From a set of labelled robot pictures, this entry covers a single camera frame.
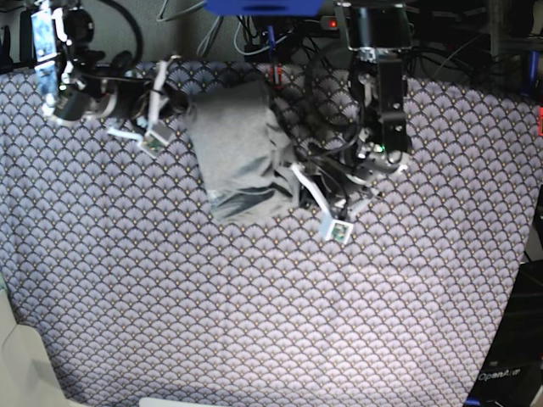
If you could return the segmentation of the light grey T-shirt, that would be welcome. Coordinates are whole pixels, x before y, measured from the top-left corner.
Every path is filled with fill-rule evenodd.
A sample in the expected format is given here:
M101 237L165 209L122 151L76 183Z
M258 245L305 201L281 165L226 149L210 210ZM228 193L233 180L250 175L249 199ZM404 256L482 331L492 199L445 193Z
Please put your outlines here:
M294 146L265 83L196 95L183 121L217 222L246 226L299 205Z

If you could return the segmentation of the red black table clamp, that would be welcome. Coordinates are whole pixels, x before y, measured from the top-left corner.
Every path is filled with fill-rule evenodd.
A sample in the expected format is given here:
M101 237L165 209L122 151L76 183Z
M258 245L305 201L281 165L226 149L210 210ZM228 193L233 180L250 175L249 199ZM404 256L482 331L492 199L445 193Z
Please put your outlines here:
M280 64L270 65L269 81L276 89L283 86L283 67Z

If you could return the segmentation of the black power strip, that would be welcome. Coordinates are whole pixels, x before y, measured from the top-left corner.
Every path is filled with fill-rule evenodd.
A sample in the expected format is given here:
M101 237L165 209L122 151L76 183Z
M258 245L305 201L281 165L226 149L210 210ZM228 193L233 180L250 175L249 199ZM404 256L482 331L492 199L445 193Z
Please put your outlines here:
M332 15L323 15L319 24L324 31L337 31L342 27L342 20Z

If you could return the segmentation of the fan-patterned purple tablecloth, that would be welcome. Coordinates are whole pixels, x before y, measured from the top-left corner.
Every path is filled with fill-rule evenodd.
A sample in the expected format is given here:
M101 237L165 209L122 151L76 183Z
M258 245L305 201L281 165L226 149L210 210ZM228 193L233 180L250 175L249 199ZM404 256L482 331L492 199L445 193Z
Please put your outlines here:
M232 406L459 406L498 331L542 183L536 105L409 83L409 170L345 243L316 210L211 216L193 146L47 123L1 79L1 272L64 394Z

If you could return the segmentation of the red clamp at right edge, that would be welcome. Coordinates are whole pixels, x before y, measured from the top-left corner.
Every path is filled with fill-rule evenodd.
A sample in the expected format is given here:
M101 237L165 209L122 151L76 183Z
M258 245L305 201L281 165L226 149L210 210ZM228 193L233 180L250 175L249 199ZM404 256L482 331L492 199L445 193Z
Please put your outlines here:
M539 107L538 112L538 135L543 136L543 107Z

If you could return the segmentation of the black OpenArm box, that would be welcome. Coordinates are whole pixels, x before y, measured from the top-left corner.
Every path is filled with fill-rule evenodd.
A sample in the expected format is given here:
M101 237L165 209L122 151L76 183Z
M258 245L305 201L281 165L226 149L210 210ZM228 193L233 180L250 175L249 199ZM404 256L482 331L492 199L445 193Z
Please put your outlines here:
M542 395L542 262L520 266L473 390L483 406L530 406Z

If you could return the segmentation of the white board at corner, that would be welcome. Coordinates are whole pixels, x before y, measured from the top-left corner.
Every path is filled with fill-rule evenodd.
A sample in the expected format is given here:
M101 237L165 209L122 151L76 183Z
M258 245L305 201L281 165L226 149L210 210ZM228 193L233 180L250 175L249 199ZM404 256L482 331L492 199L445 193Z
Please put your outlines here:
M14 318L1 291L1 405L66 406L40 334Z

